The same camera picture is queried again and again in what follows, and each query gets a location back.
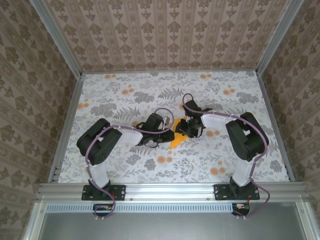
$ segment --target wire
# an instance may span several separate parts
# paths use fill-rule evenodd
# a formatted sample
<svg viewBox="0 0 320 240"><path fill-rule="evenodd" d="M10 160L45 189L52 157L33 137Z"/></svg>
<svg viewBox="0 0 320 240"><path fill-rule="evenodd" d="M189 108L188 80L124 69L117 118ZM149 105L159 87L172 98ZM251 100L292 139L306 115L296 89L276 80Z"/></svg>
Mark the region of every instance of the wire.
<svg viewBox="0 0 320 240"><path fill-rule="evenodd" d="M167 109L167 108L165 108L165 107L159 107L158 109L156 109L156 110L154 111L154 113L156 113L158 110L166 110L166 111L168 111L168 112L171 114L172 119L173 119L173 120L175 119L173 112L170 111L169 109ZM89 166L91 165L91 163L90 163L90 161L89 161L89 159L88 159L89 153L90 153L90 151L91 151L91 148L92 148L92 147L94 146L94 144L96 143L96 141L97 141L105 132L107 132L107 131L110 130L110 129L126 129L126 130L132 130L132 131L136 131L136 132L140 132L140 133L145 133L145 134L163 134L163 133L169 131L169 130L173 127L173 125L174 125L174 121L172 121L171 125L170 125L168 128L166 128L165 130L162 130L162 131L146 131L146 130L141 130L141 129L134 128L133 126L132 126L132 127L128 127L128 126L110 125L110 126L106 127L105 129L103 129L103 130L94 138L94 140L90 143L90 145L89 145L89 147L88 147L88 149L86 150L86 153L85 153L84 160L85 160L85 163L86 163L86 169L87 169L87 172L88 172L88 175L89 175L89 179L90 179L90 182L92 183L92 185L93 185L96 189L98 189L98 190L100 190L101 192L107 194L107 195L109 196L109 198L112 200L112 209L111 209L111 211L110 211L106 216L99 217L99 216L97 215L97 209L96 209L96 210L94 211L95 219L98 219L98 218L100 218L100 219L107 218L107 217L109 217L109 216L115 211L115 209L116 209L116 200L115 200L115 198L114 198L108 191L102 189L101 187L99 187L99 186L97 185L97 183L96 183L96 182L94 181L94 179L93 179L93 176L92 176L91 171L90 171L90 168L89 168Z"/></svg>
<svg viewBox="0 0 320 240"><path fill-rule="evenodd" d="M248 124L250 127L252 127L257 134L259 134L259 136L261 137L262 141L263 141L263 144L264 144L264 151L263 153L261 153L259 156L257 156L254 161L253 161L253 165L252 165L252 168L251 168L251 172L250 172L250 175L249 175L249 179L250 181L252 182L252 184L254 186L256 186L257 188L263 190L267 195L268 197L266 198L265 202L256 210L254 211L253 213L250 213L248 214L247 216L244 216L243 214L241 214L240 212L237 212L237 211L234 211L236 214L240 215L241 217L243 218L249 218L249 217L252 217L254 216L255 214L257 214L267 203L268 201L270 200L270 192L268 192L266 189L264 189L263 187L259 186L258 184L255 183L255 181L253 180L252 176L254 174L254 170L255 170L255 167L256 167L256 164L257 164L257 161L259 159L261 159L266 153L267 153L267 150L268 150L268 144L267 144L267 141L265 139L265 136L262 134L262 132L255 126L253 125L251 122L243 119L242 117L240 116L235 116L235 115L230 115L230 114L226 114L226 113L221 113L221 112L216 112L216 111L196 111L196 110L193 110L191 108L189 108L186 104L185 104L185 97L186 96L190 96L192 98L192 100L194 99L194 96L192 96L191 93L186 93L185 95L183 95L182 97L182 104L183 106L188 109L190 112L193 112L193 113L196 113L196 114L214 114L214 115L218 115L218 116L223 116L223 117L228 117L228 118L233 118L233 119L239 119L240 121L244 122L245 124Z"/></svg>

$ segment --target wall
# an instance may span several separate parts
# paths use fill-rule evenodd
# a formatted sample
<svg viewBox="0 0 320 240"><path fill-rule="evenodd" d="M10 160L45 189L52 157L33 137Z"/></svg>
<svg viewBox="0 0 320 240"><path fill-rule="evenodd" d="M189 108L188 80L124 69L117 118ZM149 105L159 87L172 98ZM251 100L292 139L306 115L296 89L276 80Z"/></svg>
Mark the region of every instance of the wall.
<svg viewBox="0 0 320 240"><path fill-rule="evenodd" d="M291 166L320 220L320 1L305 0L263 80Z"/></svg>
<svg viewBox="0 0 320 240"><path fill-rule="evenodd" d="M45 0L84 72L255 68L289 0Z"/></svg>
<svg viewBox="0 0 320 240"><path fill-rule="evenodd" d="M75 79L28 0L0 1L0 239L20 239Z"/></svg>

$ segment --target yellow plastic piece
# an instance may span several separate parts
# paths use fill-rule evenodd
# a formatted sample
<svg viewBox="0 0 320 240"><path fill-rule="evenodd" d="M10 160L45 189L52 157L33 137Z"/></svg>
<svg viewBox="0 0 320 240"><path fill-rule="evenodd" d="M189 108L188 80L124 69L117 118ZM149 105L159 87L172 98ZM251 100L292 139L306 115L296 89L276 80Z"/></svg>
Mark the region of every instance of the yellow plastic piece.
<svg viewBox="0 0 320 240"><path fill-rule="evenodd" d="M176 131L176 127L178 123L180 123L180 118L174 119L173 129ZM182 143L184 140L186 140L188 136L182 136L182 134L175 132L174 133L174 140L171 142L170 150L174 149L176 146L178 146L180 143Z"/></svg>

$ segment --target yellow object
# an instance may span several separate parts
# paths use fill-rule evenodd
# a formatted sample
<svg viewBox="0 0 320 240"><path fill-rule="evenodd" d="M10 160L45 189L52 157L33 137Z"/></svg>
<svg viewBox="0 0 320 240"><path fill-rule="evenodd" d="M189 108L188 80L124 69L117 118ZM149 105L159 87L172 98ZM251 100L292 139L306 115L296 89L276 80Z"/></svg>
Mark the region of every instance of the yellow object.
<svg viewBox="0 0 320 240"><path fill-rule="evenodd" d="M176 131L176 127L178 123L180 123L181 119L180 118L175 118L174 119L174 124L173 124L173 129ZM186 140L188 136L182 136L181 133L174 133L174 140L171 142L170 150L174 149L176 146L178 146L180 143L182 143L184 140Z"/></svg>

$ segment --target floral tablecloth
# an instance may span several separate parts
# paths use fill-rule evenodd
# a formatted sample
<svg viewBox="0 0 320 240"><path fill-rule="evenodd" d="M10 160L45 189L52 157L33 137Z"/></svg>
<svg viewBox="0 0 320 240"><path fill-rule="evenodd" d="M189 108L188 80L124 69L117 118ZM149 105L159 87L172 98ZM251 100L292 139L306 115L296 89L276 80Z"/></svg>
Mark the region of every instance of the floral tablecloth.
<svg viewBox="0 0 320 240"><path fill-rule="evenodd" d="M258 163L258 182L288 181L267 108L254 71L159 72L89 74L84 85L68 141L59 183L86 183L84 157L78 138L98 119L113 125L143 122L157 108L166 107L182 118L182 96L191 93L198 106L217 112L254 114L269 138L266 156ZM168 116L165 111L159 114ZM170 150L117 145L105 164L113 183L216 183L228 182L236 166L227 131L205 129L197 139L187 139Z"/></svg>

